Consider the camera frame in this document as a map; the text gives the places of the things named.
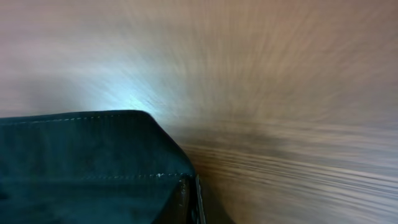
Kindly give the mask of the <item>black shorts garment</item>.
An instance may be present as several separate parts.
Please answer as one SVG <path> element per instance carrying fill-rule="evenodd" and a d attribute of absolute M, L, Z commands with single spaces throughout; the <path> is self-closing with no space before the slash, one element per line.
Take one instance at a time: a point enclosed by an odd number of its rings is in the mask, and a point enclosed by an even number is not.
<path fill-rule="evenodd" d="M 1 224 L 180 223 L 187 155 L 146 112 L 1 120 Z"/>

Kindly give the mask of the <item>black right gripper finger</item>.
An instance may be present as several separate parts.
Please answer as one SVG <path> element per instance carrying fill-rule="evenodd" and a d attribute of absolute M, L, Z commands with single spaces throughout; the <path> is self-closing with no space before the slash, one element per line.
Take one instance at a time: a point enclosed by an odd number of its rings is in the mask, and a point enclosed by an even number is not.
<path fill-rule="evenodd" d="M 180 223 L 205 224 L 205 209 L 199 176 L 183 175 L 179 183 L 182 187 L 182 202 L 179 203 L 182 209 Z"/>

